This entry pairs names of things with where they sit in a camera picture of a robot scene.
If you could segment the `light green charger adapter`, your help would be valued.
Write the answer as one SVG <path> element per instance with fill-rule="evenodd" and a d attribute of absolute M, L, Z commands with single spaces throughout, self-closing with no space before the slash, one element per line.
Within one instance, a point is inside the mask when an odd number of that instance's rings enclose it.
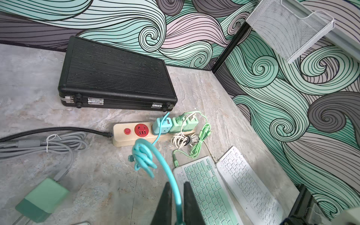
<path fill-rule="evenodd" d="M 69 191 L 47 178 L 37 185 L 16 206 L 16 210 L 35 223 L 46 221 L 69 196 Z"/>

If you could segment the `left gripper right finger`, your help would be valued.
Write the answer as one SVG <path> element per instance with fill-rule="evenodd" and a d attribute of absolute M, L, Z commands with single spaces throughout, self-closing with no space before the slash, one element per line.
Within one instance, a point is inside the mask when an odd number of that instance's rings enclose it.
<path fill-rule="evenodd" d="M 186 225 L 205 225 L 191 184 L 184 183 L 184 222 Z"/>

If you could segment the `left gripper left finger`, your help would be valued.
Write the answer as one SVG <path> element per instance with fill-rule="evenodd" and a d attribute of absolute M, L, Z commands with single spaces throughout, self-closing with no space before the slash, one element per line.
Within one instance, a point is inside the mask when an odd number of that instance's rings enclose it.
<path fill-rule="evenodd" d="M 172 223 L 172 188 L 170 182 L 164 186 L 162 195 L 154 213 L 151 225 L 171 225 Z"/>

